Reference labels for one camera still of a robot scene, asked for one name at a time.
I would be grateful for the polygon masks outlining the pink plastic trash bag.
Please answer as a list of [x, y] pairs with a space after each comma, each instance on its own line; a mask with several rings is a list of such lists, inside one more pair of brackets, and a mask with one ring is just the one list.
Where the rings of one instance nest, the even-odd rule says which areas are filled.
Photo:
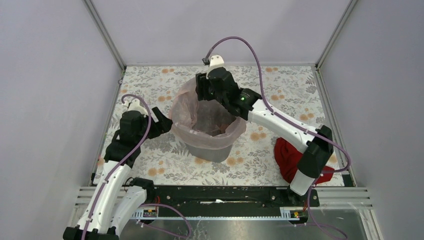
[[246, 131], [247, 123], [230, 114], [215, 100], [198, 100], [196, 79], [178, 90], [168, 117], [172, 132], [184, 143], [200, 149], [219, 150], [231, 146]]

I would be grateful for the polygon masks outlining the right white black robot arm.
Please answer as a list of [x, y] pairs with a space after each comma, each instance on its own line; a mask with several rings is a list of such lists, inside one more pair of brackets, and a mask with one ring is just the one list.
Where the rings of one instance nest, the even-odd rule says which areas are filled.
[[198, 100], [218, 102], [233, 116], [265, 127], [302, 154], [286, 193], [291, 205], [301, 205], [307, 199], [307, 191], [320, 177], [334, 152], [332, 130], [325, 125], [320, 128], [304, 125], [272, 109], [259, 93], [239, 87], [233, 75], [224, 67], [196, 74], [195, 83]]

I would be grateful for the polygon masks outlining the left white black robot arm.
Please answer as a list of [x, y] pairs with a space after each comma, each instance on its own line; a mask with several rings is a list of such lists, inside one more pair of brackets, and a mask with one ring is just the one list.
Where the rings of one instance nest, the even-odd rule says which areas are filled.
[[141, 153], [138, 144], [144, 134], [148, 133], [147, 138], [153, 139], [171, 130], [171, 119], [157, 107], [152, 112], [157, 121], [143, 114], [140, 107], [129, 108], [122, 114], [119, 129], [106, 148], [103, 171], [94, 194], [77, 224], [65, 229], [63, 239], [117, 240], [136, 209], [156, 200], [153, 181], [136, 177], [117, 203], [121, 187]]

